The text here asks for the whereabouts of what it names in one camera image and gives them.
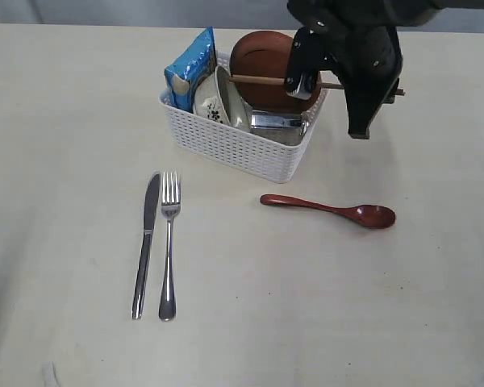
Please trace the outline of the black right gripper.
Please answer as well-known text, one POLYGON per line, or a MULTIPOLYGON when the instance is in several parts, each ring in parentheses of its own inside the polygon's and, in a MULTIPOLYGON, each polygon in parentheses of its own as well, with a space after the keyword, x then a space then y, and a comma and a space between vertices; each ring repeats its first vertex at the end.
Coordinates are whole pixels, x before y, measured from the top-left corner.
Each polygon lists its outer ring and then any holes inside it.
POLYGON ((348 135, 369 139, 369 128, 386 99, 402 95, 399 74, 403 57, 397 28, 385 15, 329 15, 322 33, 326 64, 346 88, 348 135), (349 90, 351 86, 382 86, 391 90, 349 90))

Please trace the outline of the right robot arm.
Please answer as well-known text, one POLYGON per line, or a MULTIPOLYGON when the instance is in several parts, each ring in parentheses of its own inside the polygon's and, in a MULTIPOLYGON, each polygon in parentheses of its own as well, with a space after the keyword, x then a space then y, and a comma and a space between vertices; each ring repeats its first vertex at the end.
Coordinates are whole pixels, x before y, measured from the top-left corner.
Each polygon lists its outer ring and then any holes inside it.
POLYGON ((392 103, 403 68, 398 27, 426 23, 437 12, 429 1, 289 1, 301 23, 291 45, 284 88, 306 100, 319 73, 333 73, 342 85, 348 134, 368 139, 383 104, 392 103))

